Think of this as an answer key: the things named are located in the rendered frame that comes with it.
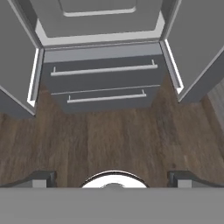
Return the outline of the grey fridge body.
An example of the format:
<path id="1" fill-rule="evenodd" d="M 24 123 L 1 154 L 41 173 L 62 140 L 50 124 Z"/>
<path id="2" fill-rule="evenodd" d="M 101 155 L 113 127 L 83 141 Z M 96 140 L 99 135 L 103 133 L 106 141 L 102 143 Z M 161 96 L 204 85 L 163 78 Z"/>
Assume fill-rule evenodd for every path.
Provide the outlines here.
<path id="1" fill-rule="evenodd" d="M 179 0 L 15 0 L 44 48 L 160 40 Z"/>

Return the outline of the grey fridge door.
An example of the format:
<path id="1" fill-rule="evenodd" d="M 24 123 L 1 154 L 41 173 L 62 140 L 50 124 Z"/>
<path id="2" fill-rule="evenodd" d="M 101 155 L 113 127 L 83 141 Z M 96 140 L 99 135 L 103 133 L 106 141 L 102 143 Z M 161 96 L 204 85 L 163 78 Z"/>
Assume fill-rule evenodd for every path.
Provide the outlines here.
<path id="1" fill-rule="evenodd" d="M 224 0 L 163 0 L 160 39 L 179 102 L 198 102 L 224 79 Z"/>
<path id="2" fill-rule="evenodd" d="M 36 114 L 44 47 L 35 32 L 31 0 L 0 0 L 0 112 Z"/>

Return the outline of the small grey fridge drawer front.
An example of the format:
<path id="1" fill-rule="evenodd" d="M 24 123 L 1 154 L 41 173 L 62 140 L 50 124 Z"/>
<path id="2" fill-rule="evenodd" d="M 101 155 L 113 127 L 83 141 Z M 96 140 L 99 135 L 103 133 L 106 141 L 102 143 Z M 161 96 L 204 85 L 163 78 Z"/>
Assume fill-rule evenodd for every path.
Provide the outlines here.
<path id="1" fill-rule="evenodd" d="M 67 103 L 69 95 L 72 99 L 116 96 L 116 95 L 137 95 L 142 93 L 142 89 L 147 94 L 145 98 L 114 100 L 114 101 L 91 101 L 82 103 Z M 97 89 L 87 91 L 75 91 L 65 93 L 53 93 L 53 99 L 59 104 L 61 109 L 67 114 L 77 112 L 94 112 L 113 109 L 134 109 L 149 107 L 159 90 L 159 85 L 122 87 L 111 89 Z"/>

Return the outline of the large grey fridge drawer front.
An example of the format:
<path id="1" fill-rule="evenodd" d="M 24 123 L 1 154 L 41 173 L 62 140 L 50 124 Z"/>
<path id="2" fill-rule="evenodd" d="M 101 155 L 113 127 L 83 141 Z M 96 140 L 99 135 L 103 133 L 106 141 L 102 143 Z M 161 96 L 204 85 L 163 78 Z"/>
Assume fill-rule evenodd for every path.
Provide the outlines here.
<path id="1" fill-rule="evenodd" d="M 50 75 L 54 67 L 57 71 L 129 67 L 147 65 L 151 60 L 158 64 L 158 69 L 56 77 Z M 166 73 L 167 68 L 160 44 L 148 43 L 47 52 L 42 79 L 51 93 L 65 93 L 159 85 Z"/>

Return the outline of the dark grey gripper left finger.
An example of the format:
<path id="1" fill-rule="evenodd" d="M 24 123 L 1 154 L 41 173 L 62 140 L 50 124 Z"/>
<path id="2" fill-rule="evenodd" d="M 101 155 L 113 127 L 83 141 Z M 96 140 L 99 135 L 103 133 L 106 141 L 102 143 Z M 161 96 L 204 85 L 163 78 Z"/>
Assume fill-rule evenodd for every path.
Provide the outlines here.
<path id="1" fill-rule="evenodd" d="M 56 187 L 56 171 L 34 171 L 30 175 L 20 180 L 0 185 L 0 188 L 49 188 Z"/>

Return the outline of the white round disc black rim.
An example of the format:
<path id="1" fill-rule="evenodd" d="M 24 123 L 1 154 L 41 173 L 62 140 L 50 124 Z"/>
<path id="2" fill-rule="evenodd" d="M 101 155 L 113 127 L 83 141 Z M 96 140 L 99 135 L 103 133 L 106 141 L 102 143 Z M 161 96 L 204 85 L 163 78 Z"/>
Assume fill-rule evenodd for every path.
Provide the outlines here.
<path id="1" fill-rule="evenodd" d="M 81 188 L 104 188 L 109 185 L 119 185 L 123 188 L 149 188 L 146 182 L 137 175 L 119 170 L 96 173 L 86 179 Z"/>

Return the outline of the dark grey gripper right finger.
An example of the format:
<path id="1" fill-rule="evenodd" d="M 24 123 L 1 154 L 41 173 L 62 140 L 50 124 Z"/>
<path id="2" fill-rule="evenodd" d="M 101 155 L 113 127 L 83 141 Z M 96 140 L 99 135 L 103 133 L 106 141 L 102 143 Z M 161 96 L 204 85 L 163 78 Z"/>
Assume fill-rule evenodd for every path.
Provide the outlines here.
<path id="1" fill-rule="evenodd" d="M 168 186 L 176 188 L 203 188 L 218 187 L 224 188 L 224 185 L 216 184 L 211 181 L 199 178 L 191 171 L 168 171 Z"/>

